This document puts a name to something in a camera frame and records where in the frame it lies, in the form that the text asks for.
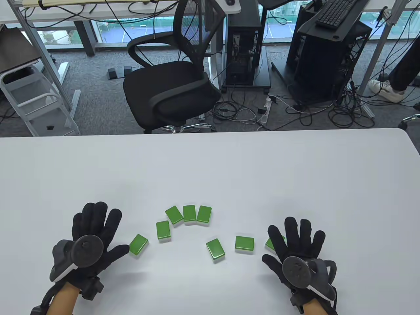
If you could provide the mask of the person's left hand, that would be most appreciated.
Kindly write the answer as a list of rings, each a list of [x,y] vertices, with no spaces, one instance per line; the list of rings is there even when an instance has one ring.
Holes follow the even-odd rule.
[[[108,268],[113,262],[129,252],[129,245],[123,244],[108,250],[122,218],[119,209],[108,212],[108,206],[103,201],[87,203],[81,213],[73,217],[72,238],[74,241],[85,235],[96,235],[102,240],[103,253],[92,266],[71,271],[66,282],[82,290],[85,285]]]

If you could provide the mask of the person's right hand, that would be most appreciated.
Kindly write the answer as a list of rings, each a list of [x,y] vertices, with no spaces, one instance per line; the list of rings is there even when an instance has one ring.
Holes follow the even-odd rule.
[[[282,264],[284,260],[290,256],[299,258],[316,259],[321,252],[326,235],[324,231],[312,234],[311,222],[307,219],[300,220],[300,228],[294,217],[287,217],[284,221],[285,239],[278,227],[269,225],[267,233],[272,241],[277,259],[269,254],[262,256],[262,262],[269,267],[279,278],[279,280],[288,287],[293,294],[311,295],[308,289],[297,288],[290,284],[282,272]]]

